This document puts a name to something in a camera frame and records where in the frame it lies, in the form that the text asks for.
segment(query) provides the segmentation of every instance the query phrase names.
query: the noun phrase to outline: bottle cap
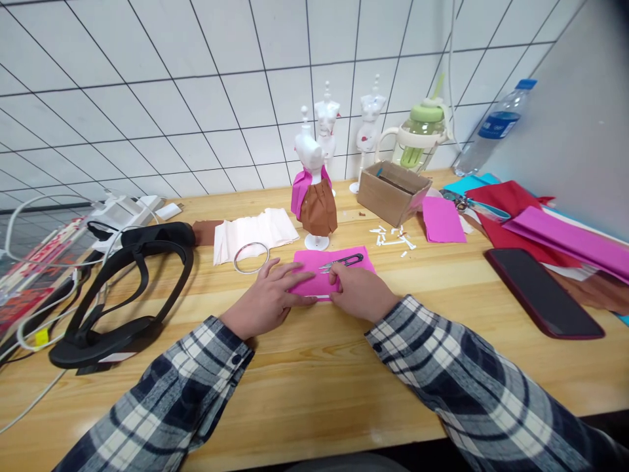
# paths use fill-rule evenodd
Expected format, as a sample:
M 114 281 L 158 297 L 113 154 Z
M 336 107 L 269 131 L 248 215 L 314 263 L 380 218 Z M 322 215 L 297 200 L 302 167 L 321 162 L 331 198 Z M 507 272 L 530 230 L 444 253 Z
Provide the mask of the bottle cap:
M 444 111 L 440 108 L 442 101 L 440 98 L 431 100 L 425 98 L 420 105 L 415 105 L 411 109 L 411 120 L 423 123 L 437 123 L 444 119 Z
M 522 79 L 516 85 L 516 89 L 531 90 L 535 86 L 536 83 L 537 81 L 535 79 Z

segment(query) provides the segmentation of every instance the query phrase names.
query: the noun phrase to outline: brown fabric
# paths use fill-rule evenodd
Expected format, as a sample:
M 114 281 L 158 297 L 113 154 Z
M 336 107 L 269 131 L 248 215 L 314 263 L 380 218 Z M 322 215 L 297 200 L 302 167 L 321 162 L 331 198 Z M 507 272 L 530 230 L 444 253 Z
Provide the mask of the brown fabric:
M 465 214 L 463 218 L 487 237 L 483 226 L 474 218 Z M 629 315 L 629 286 L 610 274 L 598 271 L 583 282 L 579 282 L 548 269 L 546 272 L 581 305 L 615 311 L 619 315 Z
M 223 224 L 223 220 L 205 220 L 195 222 L 192 230 L 195 232 L 197 246 L 214 246 L 214 232 L 216 227 Z
M 336 203 L 327 179 L 308 187 L 301 204 L 301 224 L 314 236 L 325 237 L 336 230 Z

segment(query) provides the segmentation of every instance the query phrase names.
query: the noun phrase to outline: plaid shirt sleeve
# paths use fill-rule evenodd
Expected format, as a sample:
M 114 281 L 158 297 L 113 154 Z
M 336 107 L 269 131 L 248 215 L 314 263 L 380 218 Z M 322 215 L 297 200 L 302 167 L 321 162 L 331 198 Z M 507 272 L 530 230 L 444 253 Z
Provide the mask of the plaid shirt sleeve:
M 475 470 L 628 470 L 629 452 L 574 417 L 475 332 L 407 295 L 366 334 L 441 418 Z
M 254 356 L 210 317 L 155 359 L 57 471 L 175 471 L 212 434 Z

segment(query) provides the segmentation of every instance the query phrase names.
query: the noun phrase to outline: left hand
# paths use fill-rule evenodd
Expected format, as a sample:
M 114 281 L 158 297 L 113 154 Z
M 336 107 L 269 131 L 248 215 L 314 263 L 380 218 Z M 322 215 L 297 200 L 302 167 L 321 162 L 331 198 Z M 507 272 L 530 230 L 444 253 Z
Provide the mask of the left hand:
M 263 265 L 254 284 L 221 316 L 223 324 L 243 341 L 280 326 L 291 307 L 314 305 L 318 300 L 287 293 L 299 282 L 312 279 L 315 273 L 291 273 L 302 266 L 299 262 L 282 265 L 271 272 L 279 261 L 275 258 Z

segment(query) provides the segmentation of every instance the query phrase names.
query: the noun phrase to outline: vr headset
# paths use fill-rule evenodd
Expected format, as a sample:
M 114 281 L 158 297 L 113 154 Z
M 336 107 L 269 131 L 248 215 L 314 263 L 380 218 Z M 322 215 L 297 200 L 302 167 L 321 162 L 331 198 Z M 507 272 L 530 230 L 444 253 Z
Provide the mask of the vr headset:
M 194 264 L 195 234 L 192 227 L 188 223 L 178 222 L 131 229 L 121 235 L 121 244 L 122 248 L 103 265 L 81 300 L 64 337 L 50 350 L 48 357 L 57 367 L 72 369 L 98 363 L 117 363 L 149 346 L 162 332 L 164 319 L 181 294 Z M 171 252 L 181 258 L 183 271 L 162 309 L 155 316 L 134 319 L 106 333 L 94 331 L 92 328 L 99 319 L 133 302 L 144 293 L 149 284 L 149 272 L 144 258 Z M 135 293 L 107 310 L 104 309 L 105 304 L 95 306 L 84 320 L 101 288 L 130 264 L 136 264 L 140 270 L 140 285 Z

